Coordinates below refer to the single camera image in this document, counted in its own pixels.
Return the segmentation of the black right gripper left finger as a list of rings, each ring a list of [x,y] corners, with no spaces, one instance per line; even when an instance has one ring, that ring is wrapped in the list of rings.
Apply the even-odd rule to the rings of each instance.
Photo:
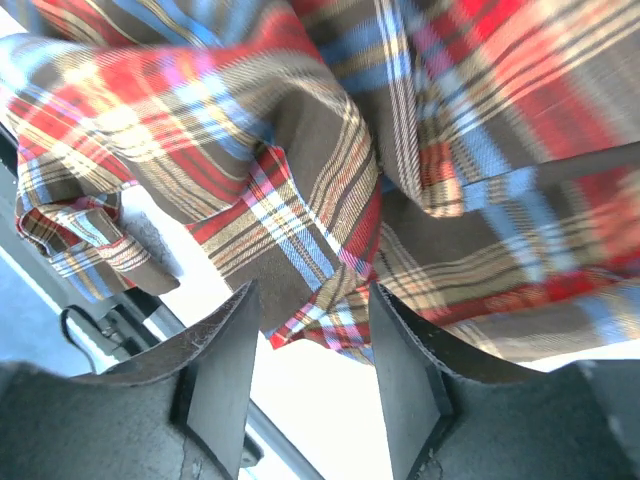
[[[100,375],[1,366],[5,479],[234,479],[261,317],[258,286]]]

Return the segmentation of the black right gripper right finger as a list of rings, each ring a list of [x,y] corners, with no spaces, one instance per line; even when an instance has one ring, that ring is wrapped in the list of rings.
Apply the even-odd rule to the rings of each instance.
[[[543,373],[423,320],[379,284],[369,325],[397,479],[635,479],[639,364]]]

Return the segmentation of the plaid long sleeve shirt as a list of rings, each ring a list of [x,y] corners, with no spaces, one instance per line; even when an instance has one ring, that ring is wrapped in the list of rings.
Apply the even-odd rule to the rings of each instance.
[[[639,336],[635,1],[5,1],[16,229],[86,299],[179,280],[368,363],[368,288],[515,362]]]

